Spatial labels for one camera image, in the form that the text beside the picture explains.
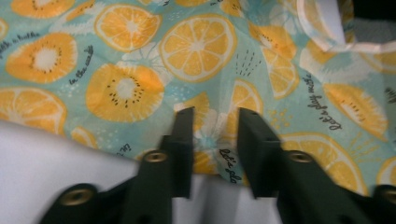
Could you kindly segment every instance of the cloth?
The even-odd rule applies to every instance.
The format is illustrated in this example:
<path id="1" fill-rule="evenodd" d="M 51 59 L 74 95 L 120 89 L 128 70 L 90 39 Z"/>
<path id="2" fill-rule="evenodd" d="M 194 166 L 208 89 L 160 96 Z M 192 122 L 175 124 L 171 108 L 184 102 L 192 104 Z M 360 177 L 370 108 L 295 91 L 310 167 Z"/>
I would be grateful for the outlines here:
<path id="1" fill-rule="evenodd" d="M 395 185 L 396 43 L 355 43 L 343 22 L 339 44 L 321 15 L 313 0 L 7 0 L 0 119 L 139 160 L 195 106 L 194 171 L 247 184 L 245 107 L 339 185 Z"/>

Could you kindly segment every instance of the fabric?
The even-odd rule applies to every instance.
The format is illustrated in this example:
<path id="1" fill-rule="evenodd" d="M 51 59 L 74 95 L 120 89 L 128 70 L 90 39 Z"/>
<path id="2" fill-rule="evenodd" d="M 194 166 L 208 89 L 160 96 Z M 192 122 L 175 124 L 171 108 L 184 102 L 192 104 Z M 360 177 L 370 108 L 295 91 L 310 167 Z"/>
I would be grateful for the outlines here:
<path id="1" fill-rule="evenodd" d="M 246 184 L 245 107 L 341 186 L 396 185 L 396 43 L 338 44 L 313 0 L 7 0 L 0 17 L 0 119 L 139 160 L 195 106 L 194 171 Z"/>

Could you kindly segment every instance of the brass screw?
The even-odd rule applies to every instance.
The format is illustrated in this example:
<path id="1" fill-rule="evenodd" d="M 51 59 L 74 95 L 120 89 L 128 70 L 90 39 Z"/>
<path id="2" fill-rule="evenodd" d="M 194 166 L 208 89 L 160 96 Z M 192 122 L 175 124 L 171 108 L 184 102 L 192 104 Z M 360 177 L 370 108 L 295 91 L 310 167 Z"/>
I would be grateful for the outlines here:
<path id="1" fill-rule="evenodd" d="M 66 206 L 75 206 L 85 203 L 93 196 L 93 192 L 89 189 L 75 189 L 67 192 L 61 198 L 61 204 Z"/>
<path id="2" fill-rule="evenodd" d="M 146 161 L 149 162 L 159 162 L 159 161 L 165 161 L 168 156 L 166 154 L 161 153 L 161 152 L 154 152 L 150 153 L 145 157 Z"/>
<path id="3" fill-rule="evenodd" d="M 291 160 L 293 161 L 297 161 L 297 162 L 311 162 L 312 158 L 307 156 L 306 154 L 302 153 L 302 152 L 291 152 L 289 154 L 289 157 Z"/>
<path id="4" fill-rule="evenodd" d="M 396 204 L 396 190 L 395 189 L 388 189 L 383 192 L 384 198 L 386 198 L 391 203 Z"/>

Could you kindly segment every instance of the fruit print fabric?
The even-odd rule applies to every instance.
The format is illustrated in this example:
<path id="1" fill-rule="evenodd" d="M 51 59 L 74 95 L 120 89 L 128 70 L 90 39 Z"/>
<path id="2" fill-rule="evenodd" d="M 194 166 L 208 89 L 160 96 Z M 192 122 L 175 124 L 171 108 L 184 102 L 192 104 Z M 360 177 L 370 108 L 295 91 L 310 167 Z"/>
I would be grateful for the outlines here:
<path id="1" fill-rule="evenodd" d="M 0 119 L 139 160 L 195 106 L 194 171 L 246 184 L 242 106 L 341 186 L 395 181 L 396 43 L 337 43 L 315 1 L 2 4 Z"/>

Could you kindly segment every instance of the patterned cloth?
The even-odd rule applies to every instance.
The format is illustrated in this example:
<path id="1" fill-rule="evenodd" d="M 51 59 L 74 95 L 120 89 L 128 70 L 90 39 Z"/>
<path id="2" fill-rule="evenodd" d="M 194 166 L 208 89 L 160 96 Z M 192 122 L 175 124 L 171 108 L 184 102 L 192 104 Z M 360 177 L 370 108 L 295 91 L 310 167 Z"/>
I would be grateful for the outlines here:
<path id="1" fill-rule="evenodd" d="M 396 185 L 396 43 L 346 45 L 313 0 L 6 0 L 0 119 L 139 160 L 195 106 L 194 171 L 246 183 L 238 107 L 340 185 Z"/>

